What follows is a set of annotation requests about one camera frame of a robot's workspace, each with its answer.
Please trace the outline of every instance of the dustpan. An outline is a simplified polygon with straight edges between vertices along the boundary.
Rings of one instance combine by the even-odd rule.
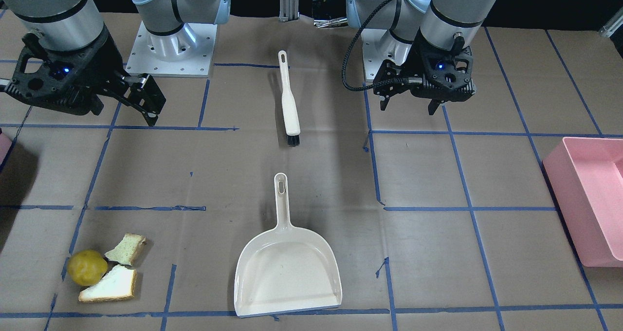
[[[290,222],[288,178],[275,175],[276,227],[242,250],[234,280],[239,317],[338,307],[342,285],[329,244]]]

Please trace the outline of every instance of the pink plastic container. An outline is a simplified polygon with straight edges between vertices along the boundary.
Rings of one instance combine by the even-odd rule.
[[[543,165],[582,264],[623,267],[623,140],[563,138]]]

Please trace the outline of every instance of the yellow fruit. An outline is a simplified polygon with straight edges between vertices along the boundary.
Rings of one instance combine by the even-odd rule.
[[[95,285],[109,269],[102,254],[93,249],[75,253],[67,262],[67,272],[72,280],[81,286]]]

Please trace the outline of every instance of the white brush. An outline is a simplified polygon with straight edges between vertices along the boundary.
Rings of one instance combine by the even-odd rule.
[[[278,54],[279,70],[281,71],[281,107],[283,109],[283,122],[285,123],[285,133],[288,136],[288,145],[294,147],[300,144],[299,134],[301,126],[298,124],[298,113],[296,112],[296,102],[290,90],[290,75],[288,73],[288,56],[281,50]]]

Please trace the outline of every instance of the white bread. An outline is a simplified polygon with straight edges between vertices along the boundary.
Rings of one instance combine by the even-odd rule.
[[[132,266],[134,260],[143,250],[147,238],[137,234],[125,234],[115,248],[107,251],[104,256],[113,262]]]
[[[131,299],[134,298],[135,283],[136,270],[115,265],[100,282],[81,291],[78,301],[88,303]]]

